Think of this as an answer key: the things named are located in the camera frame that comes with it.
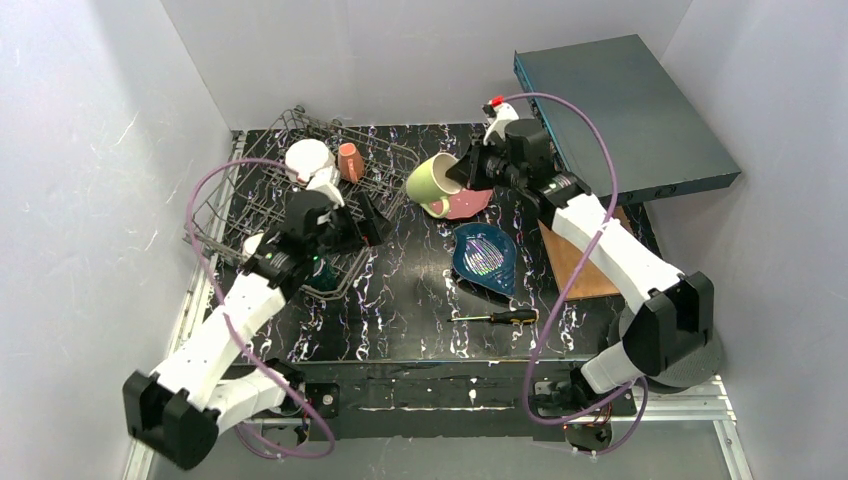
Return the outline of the pink dotted plate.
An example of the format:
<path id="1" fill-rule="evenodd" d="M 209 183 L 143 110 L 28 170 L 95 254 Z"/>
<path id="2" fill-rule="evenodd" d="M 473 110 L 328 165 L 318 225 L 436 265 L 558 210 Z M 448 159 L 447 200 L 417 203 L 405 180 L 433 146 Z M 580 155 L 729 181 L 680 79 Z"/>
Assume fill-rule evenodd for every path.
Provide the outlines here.
<path id="1" fill-rule="evenodd" d="M 463 189 L 461 192 L 451 195 L 448 198 L 446 218 L 462 220 L 474 217 L 489 205 L 493 194 L 492 189 L 481 191 Z"/>

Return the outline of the gold-rimmed small bowl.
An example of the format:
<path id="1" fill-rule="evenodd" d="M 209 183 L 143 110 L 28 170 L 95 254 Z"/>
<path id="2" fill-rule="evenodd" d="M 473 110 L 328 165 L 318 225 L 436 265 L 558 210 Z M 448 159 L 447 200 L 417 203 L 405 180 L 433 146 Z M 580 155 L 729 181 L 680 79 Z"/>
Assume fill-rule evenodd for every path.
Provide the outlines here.
<path id="1" fill-rule="evenodd" d="M 246 238 L 242 244 L 242 256 L 247 259 L 251 257 L 261 244 L 263 234 L 257 233 Z"/>

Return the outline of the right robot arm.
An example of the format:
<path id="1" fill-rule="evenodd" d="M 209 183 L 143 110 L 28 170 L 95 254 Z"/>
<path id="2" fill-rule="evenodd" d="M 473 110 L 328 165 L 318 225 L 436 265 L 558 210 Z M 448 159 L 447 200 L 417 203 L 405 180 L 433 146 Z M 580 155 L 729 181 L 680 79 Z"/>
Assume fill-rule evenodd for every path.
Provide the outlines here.
<path id="1" fill-rule="evenodd" d="M 714 285 L 655 255 L 613 218 L 581 180 L 559 172 L 537 120 L 497 121 L 445 173 L 470 190 L 507 187 L 527 198 L 538 219 L 617 288 L 633 318 L 617 342 L 570 374 L 570 397 L 589 413 L 634 381 L 656 377 L 713 337 Z"/>

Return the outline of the pink small cup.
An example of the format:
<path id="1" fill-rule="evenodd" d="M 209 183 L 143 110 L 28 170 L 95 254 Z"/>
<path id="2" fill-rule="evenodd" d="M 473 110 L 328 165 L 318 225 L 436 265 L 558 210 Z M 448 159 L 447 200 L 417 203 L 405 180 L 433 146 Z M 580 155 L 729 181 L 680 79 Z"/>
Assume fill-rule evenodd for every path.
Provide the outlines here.
<path id="1" fill-rule="evenodd" d="M 337 168 L 341 177 L 350 183 L 356 184 L 365 176 L 365 161 L 353 143 L 339 145 Z"/>

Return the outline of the blue leaf-shaped plate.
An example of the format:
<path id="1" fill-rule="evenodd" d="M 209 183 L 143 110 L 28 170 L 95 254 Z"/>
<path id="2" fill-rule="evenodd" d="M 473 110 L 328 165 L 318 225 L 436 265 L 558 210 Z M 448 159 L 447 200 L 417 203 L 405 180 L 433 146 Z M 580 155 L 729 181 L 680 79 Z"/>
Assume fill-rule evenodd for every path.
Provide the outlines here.
<path id="1" fill-rule="evenodd" d="M 468 223 L 453 230 L 452 269 L 463 280 L 512 297 L 516 289 L 517 249 L 500 228 Z"/>

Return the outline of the dark green cup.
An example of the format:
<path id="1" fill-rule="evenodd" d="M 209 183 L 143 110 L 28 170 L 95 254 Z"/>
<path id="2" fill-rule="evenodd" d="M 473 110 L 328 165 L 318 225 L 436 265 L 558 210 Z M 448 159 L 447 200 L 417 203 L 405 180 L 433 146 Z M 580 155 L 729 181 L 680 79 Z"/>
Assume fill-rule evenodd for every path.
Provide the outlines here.
<path id="1" fill-rule="evenodd" d="M 334 268 L 326 257 L 316 257 L 313 265 L 313 273 L 306 280 L 305 285 L 318 294 L 331 294 L 339 286 Z"/>

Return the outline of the light green mug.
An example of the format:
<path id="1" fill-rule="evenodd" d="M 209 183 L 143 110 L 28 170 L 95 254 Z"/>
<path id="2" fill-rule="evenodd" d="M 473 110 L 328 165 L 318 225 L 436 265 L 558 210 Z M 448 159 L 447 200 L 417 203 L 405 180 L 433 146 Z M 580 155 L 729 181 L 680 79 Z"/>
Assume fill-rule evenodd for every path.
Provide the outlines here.
<path id="1" fill-rule="evenodd" d="M 460 183 L 447 176 L 458 162 L 450 153 L 437 153 L 416 167 L 406 181 L 407 196 L 433 218 L 446 217 L 450 197 L 463 189 Z"/>

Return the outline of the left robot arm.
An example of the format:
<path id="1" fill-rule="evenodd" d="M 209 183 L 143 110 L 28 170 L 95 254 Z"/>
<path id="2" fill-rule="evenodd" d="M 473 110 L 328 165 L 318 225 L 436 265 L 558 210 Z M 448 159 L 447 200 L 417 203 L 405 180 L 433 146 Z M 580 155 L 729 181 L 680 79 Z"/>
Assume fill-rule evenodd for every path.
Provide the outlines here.
<path id="1" fill-rule="evenodd" d="M 223 376 L 313 277 L 320 258 L 380 245 L 388 230 L 388 219 L 364 192 L 352 202 L 332 186 L 293 194 L 283 221 L 246 242 L 240 273 L 201 326 L 151 373 L 134 372 L 125 381 L 129 435 L 190 470 L 221 433 L 287 402 L 324 426 L 300 391 L 301 373 L 280 361 L 258 361 L 252 373 L 235 380 Z"/>

